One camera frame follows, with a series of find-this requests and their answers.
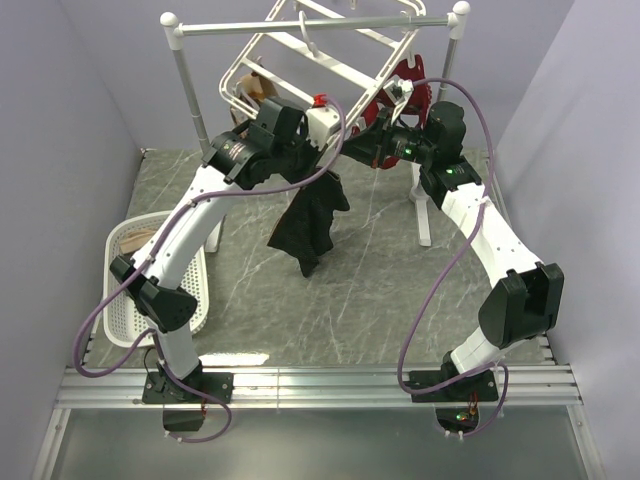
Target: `white rack foot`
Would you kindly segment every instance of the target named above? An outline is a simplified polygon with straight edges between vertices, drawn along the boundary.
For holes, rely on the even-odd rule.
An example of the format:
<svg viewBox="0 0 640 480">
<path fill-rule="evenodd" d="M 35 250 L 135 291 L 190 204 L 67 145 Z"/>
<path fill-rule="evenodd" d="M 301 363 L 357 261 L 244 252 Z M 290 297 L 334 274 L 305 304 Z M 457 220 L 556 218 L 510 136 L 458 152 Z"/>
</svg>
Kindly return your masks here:
<svg viewBox="0 0 640 480">
<path fill-rule="evenodd" d="M 416 205 L 416 220 L 418 221 L 418 243 L 423 247 L 431 246 L 431 230 L 429 229 L 429 213 L 427 202 L 429 195 L 420 185 L 420 165 L 411 165 L 413 186 L 409 192 L 409 199 Z"/>
<path fill-rule="evenodd" d="M 222 234 L 222 222 L 224 222 L 224 219 L 216 225 L 216 228 L 214 228 L 211 234 L 207 237 L 207 241 L 204 242 L 205 253 L 216 253 L 218 251 L 220 235 Z"/>
</svg>

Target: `horizontal rod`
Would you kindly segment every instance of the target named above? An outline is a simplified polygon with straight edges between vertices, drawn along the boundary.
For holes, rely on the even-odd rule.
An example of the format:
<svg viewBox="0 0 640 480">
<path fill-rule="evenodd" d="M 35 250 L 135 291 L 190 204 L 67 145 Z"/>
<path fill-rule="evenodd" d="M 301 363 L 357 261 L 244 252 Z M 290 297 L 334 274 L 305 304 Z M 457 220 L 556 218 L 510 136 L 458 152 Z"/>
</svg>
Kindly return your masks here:
<svg viewBox="0 0 640 480">
<path fill-rule="evenodd" d="M 307 20 L 307 30 L 356 30 L 361 28 L 385 27 L 446 27 L 448 17 L 361 17 L 361 18 L 327 18 L 321 20 Z M 221 35 L 230 33 L 269 33 L 295 32 L 300 30 L 300 22 L 246 22 L 246 23 L 209 23 L 202 25 L 179 25 L 177 36 Z"/>
</svg>

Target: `laundry basket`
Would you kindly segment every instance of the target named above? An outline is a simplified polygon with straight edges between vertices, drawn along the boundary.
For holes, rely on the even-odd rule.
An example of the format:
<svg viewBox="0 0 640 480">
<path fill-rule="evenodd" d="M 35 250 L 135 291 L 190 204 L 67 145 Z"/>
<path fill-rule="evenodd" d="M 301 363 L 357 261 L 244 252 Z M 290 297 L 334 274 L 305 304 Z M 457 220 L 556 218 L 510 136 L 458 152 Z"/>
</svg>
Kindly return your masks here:
<svg viewBox="0 0 640 480">
<path fill-rule="evenodd" d="M 114 228 L 104 252 L 104 283 L 102 296 L 105 298 L 118 287 L 118 282 L 109 272 L 111 261 L 120 254 L 120 240 L 129 232 L 143 228 L 157 229 L 171 212 L 157 212 L 131 218 Z M 207 321 L 209 311 L 209 288 L 207 284 L 207 267 L 204 249 L 200 248 L 191 260 L 189 268 L 182 279 L 182 288 L 198 300 L 198 309 L 191 317 L 191 333 L 199 332 Z M 136 310 L 133 300 L 125 294 L 118 295 L 102 312 L 104 331 L 107 338 L 119 347 L 130 347 L 135 339 L 148 328 L 145 318 Z M 140 342 L 139 347 L 153 345 L 151 337 Z"/>
</svg>

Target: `black mounting plate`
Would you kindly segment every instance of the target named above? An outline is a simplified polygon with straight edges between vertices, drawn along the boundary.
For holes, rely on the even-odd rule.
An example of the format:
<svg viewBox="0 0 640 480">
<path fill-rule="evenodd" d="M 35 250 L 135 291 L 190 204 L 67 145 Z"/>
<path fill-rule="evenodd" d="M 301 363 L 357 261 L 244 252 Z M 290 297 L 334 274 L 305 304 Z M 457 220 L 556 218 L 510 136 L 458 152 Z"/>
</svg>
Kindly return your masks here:
<svg viewBox="0 0 640 480">
<path fill-rule="evenodd" d="M 412 389 L 427 388 L 444 381 L 440 370 L 414 370 L 409 372 L 409 381 L 404 382 Z M 479 402 L 495 402 L 498 400 L 498 388 L 493 372 L 485 372 L 463 379 L 437 392 L 426 395 L 411 395 L 412 403 L 466 403 L 469 395 L 478 394 Z"/>
<path fill-rule="evenodd" d="M 158 372 L 149 372 L 145 381 L 142 403 L 148 405 L 173 405 L 178 403 L 201 403 L 200 397 L 192 396 L 188 400 L 180 400 L 169 393 L 170 389 L 162 388 L 165 385 L 164 378 Z M 201 374 L 199 390 L 224 403 L 231 401 L 233 390 L 233 373 L 230 372 L 204 372 Z"/>
</svg>

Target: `gray wall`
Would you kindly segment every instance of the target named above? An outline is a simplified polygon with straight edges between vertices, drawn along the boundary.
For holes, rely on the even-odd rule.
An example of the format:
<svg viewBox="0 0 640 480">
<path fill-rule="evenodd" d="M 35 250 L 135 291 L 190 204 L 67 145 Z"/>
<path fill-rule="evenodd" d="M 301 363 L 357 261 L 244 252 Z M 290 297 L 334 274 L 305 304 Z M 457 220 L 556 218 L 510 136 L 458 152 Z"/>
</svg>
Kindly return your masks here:
<svg viewBox="0 0 640 480">
<path fill-rule="evenodd" d="M 26 479 L 140 152 L 57 2 L 0 18 L 0 476 Z"/>
<path fill-rule="evenodd" d="M 518 233 L 565 272 L 552 345 L 611 480 L 640 478 L 639 15 L 633 0 L 577 0 L 498 149 Z"/>
<path fill-rule="evenodd" d="M 61 1 L 136 142 L 155 148 L 197 147 L 173 58 L 159 26 L 160 15 L 170 10 L 185 23 L 257 21 L 266 16 L 274 3 L 272 0 Z M 320 0 L 320 3 L 353 15 L 347 0 Z M 426 3 L 431 14 L 442 15 L 450 11 L 455 1 Z M 472 16 L 459 48 L 453 77 L 478 97 L 496 139 L 520 102 L 571 3 L 572 0 L 471 1 Z M 397 14 L 400 9 L 396 5 L 388 0 L 361 1 L 357 14 Z M 286 8 L 286 13 L 293 18 L 293 9 Z M 366 43 L 369 41 L 358 41 L 356 34 L 350 35 L 314 32 L 313 37 L 321 49 L 343 61 L 365 69 L 375 65 L 371 60 L 375 52 L 371 44 Z M 217 93 L 218 81 L 248 38 L 187 39 L 186 52 L 210 135 L 229 127 L 227 107 Z M 447 40 L 444 29 L 420 32 L 416 51 L 424 53 L 428 73 L 440 74 Z M 265 66 L 294 83 L 300 82 L 310 92 L 330 91 L 344 100 L 353 99 L 348 84 L 324 81 L 322 74 L 297 63 L 297 59 L 280 56 L 281 51 L 266 48 Z M 469 118 L 467 143 L 483 146 L 477 122 L 473 115 Z"/>
</svg>

